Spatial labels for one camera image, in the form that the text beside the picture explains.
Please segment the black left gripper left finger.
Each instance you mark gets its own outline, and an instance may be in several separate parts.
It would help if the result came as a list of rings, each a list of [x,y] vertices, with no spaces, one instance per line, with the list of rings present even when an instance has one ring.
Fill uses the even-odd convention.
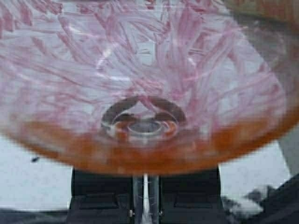
[[[72,170],[69,224],[132,224],[132,177]]]

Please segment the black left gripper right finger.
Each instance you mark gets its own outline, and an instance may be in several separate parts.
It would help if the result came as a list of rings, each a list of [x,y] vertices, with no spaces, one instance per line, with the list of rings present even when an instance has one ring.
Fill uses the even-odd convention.
[[[219,168],[161,176],[162,224],[227,224]]]

